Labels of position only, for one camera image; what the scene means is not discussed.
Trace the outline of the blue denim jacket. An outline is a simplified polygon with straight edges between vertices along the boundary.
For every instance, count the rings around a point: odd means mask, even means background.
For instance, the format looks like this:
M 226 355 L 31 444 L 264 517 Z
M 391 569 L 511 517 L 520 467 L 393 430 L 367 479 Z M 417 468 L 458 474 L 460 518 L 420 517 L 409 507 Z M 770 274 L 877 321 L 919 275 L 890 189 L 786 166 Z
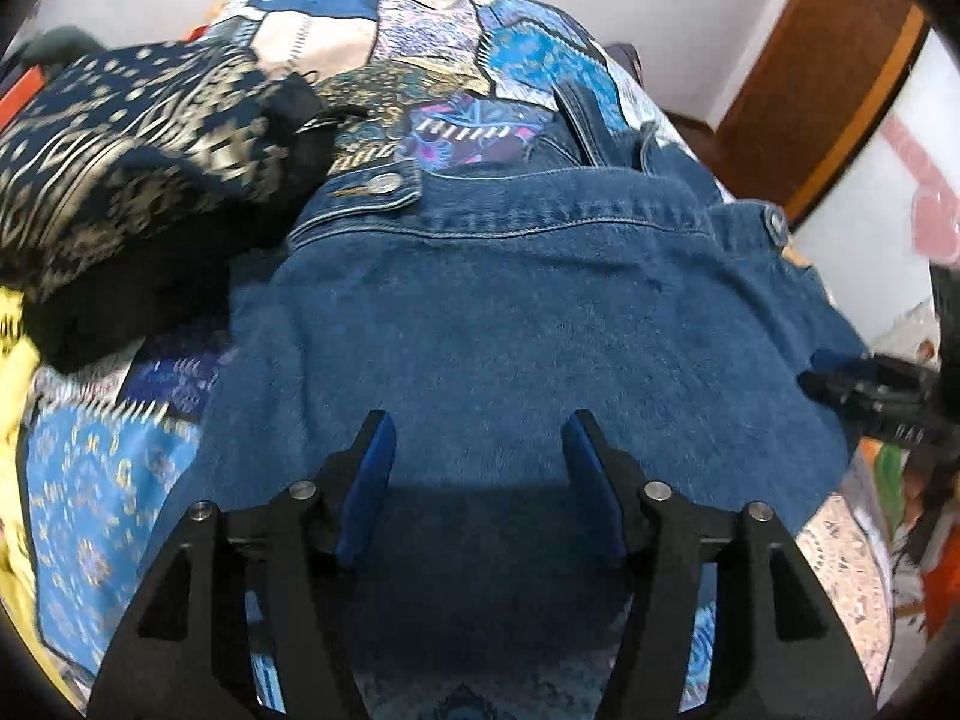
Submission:
M 562 427 L 605 435 L 688 499 L 765 500 L 799 530 L 854 452 L 800 390 L 861 338 L 788 223 L 721 199 L 594 94 L 512 163 L 398 163 L 329 182 L 272 275 L 231 294 L 238 352 L 156 520 L 267 502 L 373 410 L 397 449 L 348 631 L 359 664 L 489 670 L 597 649 L 623 610 L 569 486 Z

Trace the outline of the yellow printed garment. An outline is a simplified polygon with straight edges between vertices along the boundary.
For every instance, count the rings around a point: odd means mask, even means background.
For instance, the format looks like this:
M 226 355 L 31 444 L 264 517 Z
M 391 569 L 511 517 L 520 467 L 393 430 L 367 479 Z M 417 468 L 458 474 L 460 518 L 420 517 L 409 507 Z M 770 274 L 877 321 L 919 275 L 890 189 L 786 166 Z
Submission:
M 2 600 L 25 621 L 34 603 L 34 572 L 26 544 L 16 459 L 39 353 L 23 328 L 23 296 L 2 289 Z

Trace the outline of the black garment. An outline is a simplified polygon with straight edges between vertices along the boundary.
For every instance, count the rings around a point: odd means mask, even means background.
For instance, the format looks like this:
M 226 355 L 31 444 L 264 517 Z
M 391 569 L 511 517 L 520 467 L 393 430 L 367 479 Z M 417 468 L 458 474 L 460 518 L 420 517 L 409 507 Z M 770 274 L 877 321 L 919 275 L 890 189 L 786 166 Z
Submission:
M 229 270 L 239 255 L 274 250 L 331 174 L 339 128 L 370 117 L 331 104 L 299 76 L 267 104 L 267 132 L 288 154 L 265 202 L 229 199 L 132 242 L 43 299 L 23 302 L 26 335 L 47 364 L 75 372 L 124 346 L 189 323 L 226 322 Z

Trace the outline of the grey purple backpack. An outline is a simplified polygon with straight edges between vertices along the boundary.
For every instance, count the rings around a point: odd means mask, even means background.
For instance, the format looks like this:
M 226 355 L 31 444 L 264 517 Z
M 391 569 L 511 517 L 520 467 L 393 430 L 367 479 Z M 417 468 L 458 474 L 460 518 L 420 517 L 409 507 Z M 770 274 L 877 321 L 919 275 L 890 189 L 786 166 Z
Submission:
M 630 73 L 631 78 L 638 85 L 643 84 L 643 66 L 641 65 L 640 54 L 636 47 L 630 43 L 613 43 L 604 47 L 610 57 L 612 57 L 620 67 Z

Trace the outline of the navy patterned folded garment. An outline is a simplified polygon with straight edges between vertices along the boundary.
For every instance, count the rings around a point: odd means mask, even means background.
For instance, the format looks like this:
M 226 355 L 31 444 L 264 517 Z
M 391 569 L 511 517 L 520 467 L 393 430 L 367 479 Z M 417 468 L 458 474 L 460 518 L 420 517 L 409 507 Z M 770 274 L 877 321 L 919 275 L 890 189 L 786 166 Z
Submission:
M 270 199 L 288 153 L 280 93 L 229 44 L 73 62 L 3 128 L 3 286 L 44 299 L 185 216 Z

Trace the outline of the blue patchwork bedspread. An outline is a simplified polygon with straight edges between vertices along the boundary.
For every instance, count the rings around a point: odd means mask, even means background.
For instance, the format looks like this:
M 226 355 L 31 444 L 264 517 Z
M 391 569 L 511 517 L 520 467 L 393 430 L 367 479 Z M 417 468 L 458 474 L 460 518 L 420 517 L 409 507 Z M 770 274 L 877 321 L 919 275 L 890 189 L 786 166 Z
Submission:
M 299 76 L 327 103 L 370 110 L 338 129 L 331 174 L 304 208 L 359 171 L 520 160 L 555 119 L 561 82 L 589 89 L 613 132 L 646 130 L 700 163 L 578 21 L 535 0 L 235 0 L 202 36 L 176 43 L 250 50 L 280 85 Z M 721 199 L 739 201 L 711 177 Z M 93 718 L 110 641 L 171 535 L 156 538 L 156 520 L 238 352 L 233 289 L 274 273 L 291 229 L 277 249 L 231 262 L 226 322 L 137 340 L 75 372 L 39 355 L 16 459 L 34 624 L 83 717 Z M 590 543 L 625 595 L 607 639 L 489 670 L 362 667 L 348 617 L 373 530 L 342 606 L 363 718 L 874 715 L 875 673 L 854 643 L 851 605 L 807 562 L 818 530 L 850 515 L 841 483 L 853 457 L 804 527 L 789 530 L 765 500 L 720 509 L 688 499 L 613 445 L 590 411 L 563 422 L 562 454 Z M 257 608 L 249 621 L 257 697 L 281 709 L 272 639 Z

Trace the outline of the cluttered pile with orange box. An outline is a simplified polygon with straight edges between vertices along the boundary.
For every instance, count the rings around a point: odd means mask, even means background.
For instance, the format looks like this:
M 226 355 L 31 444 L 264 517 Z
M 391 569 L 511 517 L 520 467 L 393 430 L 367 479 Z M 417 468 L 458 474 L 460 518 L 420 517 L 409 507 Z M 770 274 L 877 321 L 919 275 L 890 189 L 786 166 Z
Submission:
M 96 37 L 76 26 L 41 32 L 2 60 L 2 112 L 5 128 L 47 83 L 73 62 L 104 49 Z

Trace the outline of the wooden wardrobe door frame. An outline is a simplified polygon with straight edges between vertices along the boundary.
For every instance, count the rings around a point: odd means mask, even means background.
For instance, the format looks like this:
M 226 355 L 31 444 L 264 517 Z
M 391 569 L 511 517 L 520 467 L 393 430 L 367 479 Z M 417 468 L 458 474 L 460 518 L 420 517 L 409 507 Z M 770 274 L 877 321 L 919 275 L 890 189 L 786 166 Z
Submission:
M 914 0 L 788 0 L 719 124 L 669 119 L 734 195 L 799 223 L 874 135 L 928 34 Z

